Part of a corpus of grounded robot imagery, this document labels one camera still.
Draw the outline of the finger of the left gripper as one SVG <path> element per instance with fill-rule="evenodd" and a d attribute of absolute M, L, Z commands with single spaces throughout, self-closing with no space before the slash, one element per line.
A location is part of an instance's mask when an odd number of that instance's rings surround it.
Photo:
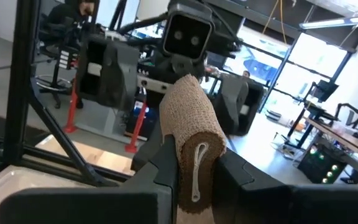
<path fill-rule="evenodd" d="M 123 42 L 107 44 L 99 86 L 100 104 L 122 111 L 133 109 L 138 58 L 139 50 Z"/>
<path fill-rule="evenodd" d="M 223 77 L 213 107 L 225 135 L 239 129 L 239 113 L 249 93 L 247 79 L 241 76 Z"/>

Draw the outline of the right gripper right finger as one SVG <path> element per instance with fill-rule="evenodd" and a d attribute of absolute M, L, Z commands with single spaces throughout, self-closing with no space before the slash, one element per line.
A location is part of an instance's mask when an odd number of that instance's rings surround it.
<path fill-rule="evenodd" d="M 358 185 L 287 185 L 227 151 L 215 165 L 213 217 L 222 224 L 358 224 Z"/>

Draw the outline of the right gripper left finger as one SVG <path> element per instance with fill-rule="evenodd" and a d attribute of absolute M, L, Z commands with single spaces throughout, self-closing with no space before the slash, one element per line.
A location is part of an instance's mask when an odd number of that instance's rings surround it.
<path fill-rule="evenodd" d="M 177 221 L 178 160 L 175 138 L 163 144 L 134 176 L 97 167 L 99 174 L 123 181 L 95 188 L 32 188 L 0 203 L 0 223 L 149 223 Z"/>

